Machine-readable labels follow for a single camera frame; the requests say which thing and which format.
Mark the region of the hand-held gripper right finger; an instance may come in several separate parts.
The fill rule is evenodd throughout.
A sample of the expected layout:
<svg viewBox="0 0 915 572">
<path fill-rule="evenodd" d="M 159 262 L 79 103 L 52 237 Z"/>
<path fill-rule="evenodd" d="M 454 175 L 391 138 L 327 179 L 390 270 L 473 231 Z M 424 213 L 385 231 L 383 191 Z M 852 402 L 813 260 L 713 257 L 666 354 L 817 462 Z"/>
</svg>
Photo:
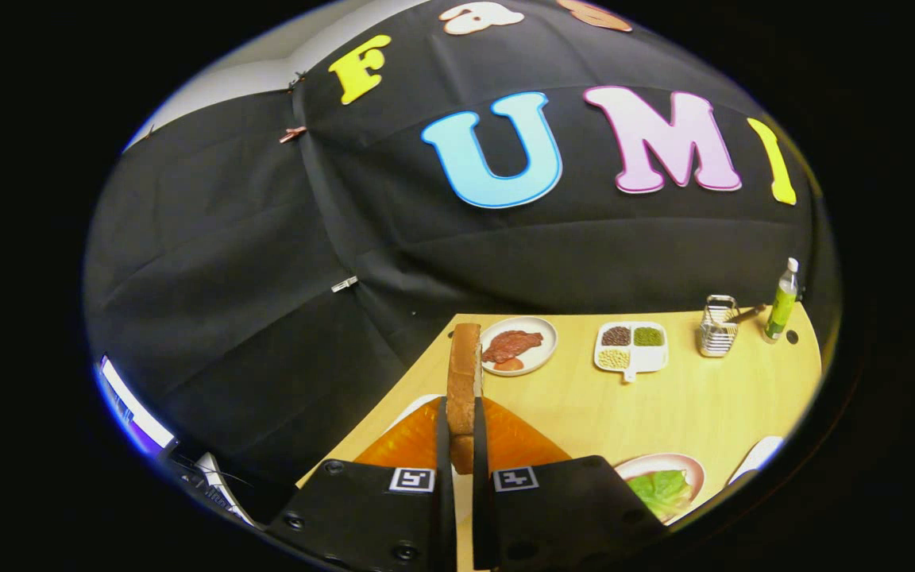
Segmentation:
<svg viewBox="0 0 915 572">
<path fill-rule="evenodd" d="M 473 427 L 475 569 L 618 571 L 668 535 L 603 457 L 490 470 L 488 435 L 479 397 Z"/>
</svg>

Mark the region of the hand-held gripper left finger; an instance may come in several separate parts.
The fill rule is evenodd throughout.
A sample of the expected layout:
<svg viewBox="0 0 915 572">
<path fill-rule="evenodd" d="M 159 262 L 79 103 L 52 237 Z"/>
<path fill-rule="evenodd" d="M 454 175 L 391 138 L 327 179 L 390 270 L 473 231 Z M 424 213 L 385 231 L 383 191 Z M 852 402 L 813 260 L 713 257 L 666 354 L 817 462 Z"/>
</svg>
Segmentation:
<svg viewBox="0 0 915 572">
<path fill-rule="evenodd" d="M 455 571 L 447 399 L 432 403 L 432 467 L 323 461 L 270 522 L 268 534 L 324 570 Z"/>
</svg>

